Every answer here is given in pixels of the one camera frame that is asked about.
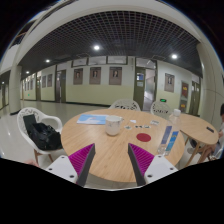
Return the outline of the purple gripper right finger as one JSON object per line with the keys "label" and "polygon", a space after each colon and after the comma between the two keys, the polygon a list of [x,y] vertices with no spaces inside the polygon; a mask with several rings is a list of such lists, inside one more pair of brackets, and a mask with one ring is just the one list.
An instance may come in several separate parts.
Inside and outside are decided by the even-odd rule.
{"label": "purple gripper right finger", "polygon": [[128,155],[132,163],[137,185],[145,185],[144,174],[153,161],[154,155],[132,143],[128,144]]}

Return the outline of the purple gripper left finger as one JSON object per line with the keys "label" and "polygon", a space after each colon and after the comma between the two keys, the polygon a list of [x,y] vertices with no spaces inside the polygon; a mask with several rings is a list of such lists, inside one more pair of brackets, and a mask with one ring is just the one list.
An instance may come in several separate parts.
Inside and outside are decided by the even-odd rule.
{"label": "purple gripper left finger", "polygon": [[95,144],[90,144],[69,156],[69,160],[78,175],[76,184],[83,187],[95,156]]}

